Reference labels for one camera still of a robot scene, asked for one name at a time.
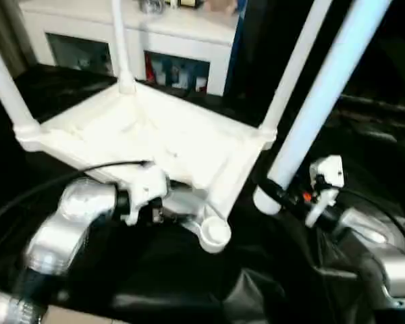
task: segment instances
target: light blue tube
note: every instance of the light blue tube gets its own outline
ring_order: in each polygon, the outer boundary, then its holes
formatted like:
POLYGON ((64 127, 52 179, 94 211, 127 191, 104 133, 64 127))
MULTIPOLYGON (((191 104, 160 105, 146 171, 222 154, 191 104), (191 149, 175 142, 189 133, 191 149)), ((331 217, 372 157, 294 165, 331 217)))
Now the light blue tube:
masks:
MULTIPOLYGON (((391 2, 356 0, 352 4, 267 175, 284 189, 290 185, 391 2)), ((274 215, 280 210, 279 204, 260 188, 254 193, 254 203, 268 215, 274 215)))

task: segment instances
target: bottle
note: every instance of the bottle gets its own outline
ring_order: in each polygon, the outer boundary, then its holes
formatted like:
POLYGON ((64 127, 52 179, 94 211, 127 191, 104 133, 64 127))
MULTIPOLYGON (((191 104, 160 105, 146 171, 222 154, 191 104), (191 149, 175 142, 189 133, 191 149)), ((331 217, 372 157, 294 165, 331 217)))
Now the bottle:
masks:
POLYGON ((140 10, 146 14, 162 14, 165 0, 138 0, 140 10))

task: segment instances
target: white support rod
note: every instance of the white support rod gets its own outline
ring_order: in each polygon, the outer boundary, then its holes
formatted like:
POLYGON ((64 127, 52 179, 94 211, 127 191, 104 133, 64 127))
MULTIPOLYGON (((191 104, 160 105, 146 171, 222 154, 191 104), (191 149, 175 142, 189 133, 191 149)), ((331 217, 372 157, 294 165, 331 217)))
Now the white support rod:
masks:
POLYGON ((333 0, 314 0, 261 129, 276 130, 333 0))
POLYGON ((122 0, 111 0, 113 10, 113 25, 115 48, 119 61, 119 91, 130 94, 135 91, 135 79, 130 71, 128 43, 122 15, 122 0))
POLYGON ((16 132, 26 134, 39 131, 39 123, 32 117, 14 80, 0 56, 0 101, 16 132))
MULTIPOLYGON (((352 4, 267 175, 284 189, 290 185, 391 2, 356 0, 352 4)), ((276 214, 281 208, 260 188, 254 193, 254 203, 268 215, 276 214)))

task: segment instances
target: black fabric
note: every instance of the black fabric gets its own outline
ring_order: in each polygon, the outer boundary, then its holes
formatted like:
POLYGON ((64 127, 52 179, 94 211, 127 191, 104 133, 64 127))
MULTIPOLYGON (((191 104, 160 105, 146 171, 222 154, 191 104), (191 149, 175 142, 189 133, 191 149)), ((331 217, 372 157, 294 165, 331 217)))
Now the black fabric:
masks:
MULTIPOLYGON (((92 74, 38 67, 18 85, 34 116, 45 120, 90 96, 87 84, 100 90, 114 82, 104 78, 97 84, 92 74), (73 90, 64 90, 69 84, 73 90)), ((273 160, 282 136, 255 169, 273 160)), ((344 158, 350 188, 405 216, 405 134, 393 142, 326 127, 292 186, 307 184, 308 163, 328 154, 344 158)), ((46 154, 22 151, 0 106, 0 205, 69 170, 46 154)), ((254 188, 248 180, 229 217, 232 241, 217 255, 205 253, 195 235, 174 225, 94 226, 54 303, 130 323, 368 323, 371 313, 353 265, 323 234, 305 229, 289 213, 259 213, 254 188)), ((57 208, 62 190, 42 192, 0 219, 3 289, 11 290, 21 252, 57 208)), ((340 202, 377 214, 356 198, 341 195, 340 202)))

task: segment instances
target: white cabinet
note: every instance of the white cabinet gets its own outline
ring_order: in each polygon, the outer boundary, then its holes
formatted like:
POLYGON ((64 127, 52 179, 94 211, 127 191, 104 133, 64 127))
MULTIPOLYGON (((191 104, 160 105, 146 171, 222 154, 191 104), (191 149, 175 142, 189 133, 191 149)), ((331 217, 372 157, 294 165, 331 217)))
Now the white cabinet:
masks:
MULTIPOLYGON (((20 9, 39 63, 117 75, 109 0, 21 0, 20 9)), ((193 66, 208 64, 207 92, 223 94, 237 16, 169 7, 151 16, 140 12, 135 0, 124 0, 123 16, 130 67, 138 79, 147 78, 146 55, 168 55, 193 66)))

